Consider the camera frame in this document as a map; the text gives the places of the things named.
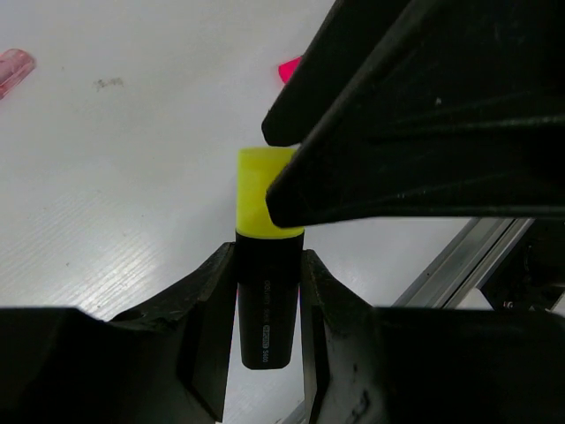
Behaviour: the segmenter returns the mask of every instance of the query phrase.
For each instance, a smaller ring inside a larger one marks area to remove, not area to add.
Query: black plastic part
[[[113,322],[75,309],[0,310],[0,422],[222,420],[234,271],[226,243]]]
[[[552,311],[565,293],[565,224],[536,220],[481,291],[495,310]]]
[[[307,423],[565,420],[565,321],[546,313],[373,308],[303,256]]]
[[[302,142],[273,222],[565,215],[565,3],[412,0],[392,19],[401,3],[337,3],[267,115],[269,144]],[[325,81],[332,102],[309,88]]]
[[[304,233],[279,239],[236,234],[241,358],[250,369],[290,362],[303,244]]]

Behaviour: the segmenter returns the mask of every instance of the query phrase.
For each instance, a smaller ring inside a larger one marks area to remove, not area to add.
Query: pink highlighter
[[[10,49],[0,56],[0,99],[3,99],[33,69],[35,59],[20,49]]]
[[[301,59],[302,57],[297,57],[290,60],[289,62],[285,62],[284,64],[279,65],[279,76],[281,77],[283,83],[286,84],[287,82],[289,82],[290,77],[297,69]]]

